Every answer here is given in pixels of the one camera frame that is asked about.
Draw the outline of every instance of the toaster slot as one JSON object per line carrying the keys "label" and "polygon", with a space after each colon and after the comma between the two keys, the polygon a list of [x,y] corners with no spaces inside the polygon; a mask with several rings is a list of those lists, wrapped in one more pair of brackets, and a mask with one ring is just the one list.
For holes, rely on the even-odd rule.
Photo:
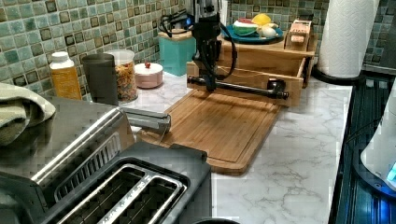
{"label": "toaster slot", "polygon": [[58,223],[98,223],[144,175],[131,167],[118,170]]}
{"label": "toaster slot", "polygon": [[153,178],[113,223],[156,223],[176,198],[177,184]]}
{"label": "toaster slot", "polygon": [[123,165],[58,223],[157,223],[178,200],[179,180],[132,164]]}

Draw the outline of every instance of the pink container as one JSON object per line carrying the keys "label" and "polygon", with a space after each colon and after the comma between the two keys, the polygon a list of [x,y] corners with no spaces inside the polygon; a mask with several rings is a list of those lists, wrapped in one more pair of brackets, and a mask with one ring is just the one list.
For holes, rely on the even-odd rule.
{"label": "pink container", "polygon": [[134,66],[136,86],[149,89],[160,86],[163,83],[163,67],[157,63],[146,66],[140,63]]}

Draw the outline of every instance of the paper towel roll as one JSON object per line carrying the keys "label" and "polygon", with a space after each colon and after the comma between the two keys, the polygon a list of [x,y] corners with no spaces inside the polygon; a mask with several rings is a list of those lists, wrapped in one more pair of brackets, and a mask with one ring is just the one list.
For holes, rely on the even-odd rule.
{"label": "paper towel roll", "polygon": [[357,77],[379,0],[330,0],[318,70],[331,77]]}

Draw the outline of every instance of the wooden cutting board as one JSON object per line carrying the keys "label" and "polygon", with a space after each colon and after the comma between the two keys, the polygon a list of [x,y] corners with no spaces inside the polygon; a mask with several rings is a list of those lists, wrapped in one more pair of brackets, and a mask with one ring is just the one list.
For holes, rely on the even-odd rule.
{"label": "wooden cutting board", "polygon": [[267,134],[281,105],[192,90],[166,110],[172,117],[164,136],[143,132],[143,140],[170,147],[179,144],[207,152],[212,171],[243,174]]}

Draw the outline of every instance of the kitchen towel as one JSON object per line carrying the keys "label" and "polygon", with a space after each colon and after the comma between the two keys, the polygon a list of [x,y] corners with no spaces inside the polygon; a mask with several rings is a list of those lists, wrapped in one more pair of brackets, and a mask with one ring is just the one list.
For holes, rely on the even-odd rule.
{"label": "kitchen towel", "polygon": [[55,111],[35,92],[0,83],[0,146],[12,143],[27,127],[49,119]]}
{"label": "kitchen towel", "polygon": [[330,0],[318,70],[331,77],[357,77],[379,0]]}

